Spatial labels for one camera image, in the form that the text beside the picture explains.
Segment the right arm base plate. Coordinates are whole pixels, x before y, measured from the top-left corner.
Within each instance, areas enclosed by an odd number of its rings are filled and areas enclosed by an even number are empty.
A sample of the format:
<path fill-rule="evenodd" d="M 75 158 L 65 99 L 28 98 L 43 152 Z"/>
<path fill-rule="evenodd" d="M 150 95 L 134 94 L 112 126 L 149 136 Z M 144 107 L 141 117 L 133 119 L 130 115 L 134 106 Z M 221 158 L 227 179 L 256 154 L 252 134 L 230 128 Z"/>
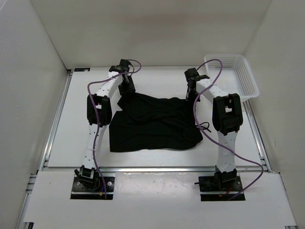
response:
<path fill-rule="evenodd" d="M 216 184 L 214 176 L 200 176 L 195 185 L 199 185 L 202 202 L 228 201 L 243 189 L 240 176 L 222 187 Z"/>

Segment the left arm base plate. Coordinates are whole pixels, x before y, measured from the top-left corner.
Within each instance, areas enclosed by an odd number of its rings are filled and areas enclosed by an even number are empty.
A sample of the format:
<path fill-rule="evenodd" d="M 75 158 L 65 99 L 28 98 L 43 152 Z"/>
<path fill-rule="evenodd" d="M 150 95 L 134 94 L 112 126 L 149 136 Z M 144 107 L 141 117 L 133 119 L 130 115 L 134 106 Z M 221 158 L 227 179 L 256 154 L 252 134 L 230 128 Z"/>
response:
<path fill-rule="evenodd" d="M 71 187 L 70 199 L 80 200 L 113 200 L 115 177 L 104 177 L 105 189 L 102 187 L 102 181 L 98 181 L 95 187 L 86 187 L 78 177 L 74 177 Z"/>

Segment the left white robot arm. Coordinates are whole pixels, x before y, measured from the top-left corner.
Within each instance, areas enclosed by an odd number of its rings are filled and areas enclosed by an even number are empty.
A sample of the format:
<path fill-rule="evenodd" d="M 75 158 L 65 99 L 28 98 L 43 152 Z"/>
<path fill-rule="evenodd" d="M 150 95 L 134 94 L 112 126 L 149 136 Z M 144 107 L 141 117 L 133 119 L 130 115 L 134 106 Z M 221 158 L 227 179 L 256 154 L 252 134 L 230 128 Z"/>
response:
<path fill-rule="evenodd" d="M 117 88 L 120 93 L 134 92 L 132 74 L 136 72 L 130 60 L 121 60 L 108 71 L 106 79 L 93 81 L 87 85 L 87 120 L 89 140 L 85 159 L 80 169 L 75 170 L 80 183 L 89 191 L 95 191 L 105 183 L 96 160 L 99 142 L 103 139 L 107 125 L 112 120 L 111 98 Z"/>

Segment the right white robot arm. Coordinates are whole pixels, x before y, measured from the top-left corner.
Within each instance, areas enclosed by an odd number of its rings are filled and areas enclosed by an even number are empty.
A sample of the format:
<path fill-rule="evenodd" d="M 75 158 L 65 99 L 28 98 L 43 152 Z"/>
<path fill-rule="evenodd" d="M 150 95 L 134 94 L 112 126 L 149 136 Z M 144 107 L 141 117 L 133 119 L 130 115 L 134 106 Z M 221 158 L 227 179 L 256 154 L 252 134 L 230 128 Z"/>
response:
<path fill-rule="evenodd" d="M 218 159 L 213 179 L 214 186 L 224 191 L 237 178 L 235 141 L 243 124 L 240 96 L 222 91 L 207 75 L 200 75 L 195 68 L 185 71 L 184 75 L 187 81 L 186 100 L 192 104 L 193 113 L 201 95 L 213 105 L 212 123 L 218 134 Z"/>

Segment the black shorts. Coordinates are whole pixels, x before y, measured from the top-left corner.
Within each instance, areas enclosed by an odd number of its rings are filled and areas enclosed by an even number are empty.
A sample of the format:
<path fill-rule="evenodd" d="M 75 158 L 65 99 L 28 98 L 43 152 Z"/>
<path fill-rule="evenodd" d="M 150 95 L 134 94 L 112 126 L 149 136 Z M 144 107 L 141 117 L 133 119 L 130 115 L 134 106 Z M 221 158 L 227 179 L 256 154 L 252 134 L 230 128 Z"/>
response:
<path fill-rule="evenodd" d="M 118 106 L 121 110 L 109 126 L 111 152 L 187 150 L 203 140 L 195 124 L 193 105 L 185 99 L 129 93 L 120 98 Z"/>

